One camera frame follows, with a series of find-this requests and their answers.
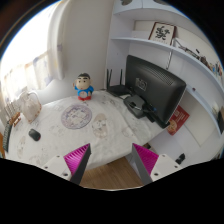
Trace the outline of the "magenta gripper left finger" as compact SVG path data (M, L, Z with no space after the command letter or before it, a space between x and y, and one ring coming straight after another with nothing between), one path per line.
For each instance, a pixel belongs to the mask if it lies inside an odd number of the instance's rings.
M43 166L43 169L76 185L79 185L90 155L91 146L86 144L73 150L65 156L54 156Z

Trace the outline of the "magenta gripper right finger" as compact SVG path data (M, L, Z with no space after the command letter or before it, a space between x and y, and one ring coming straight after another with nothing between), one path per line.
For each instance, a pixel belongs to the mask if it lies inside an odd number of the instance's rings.
M168 155L158 155L135 143L132 144L132 156L144 185L150 184L182 169L182 167Z

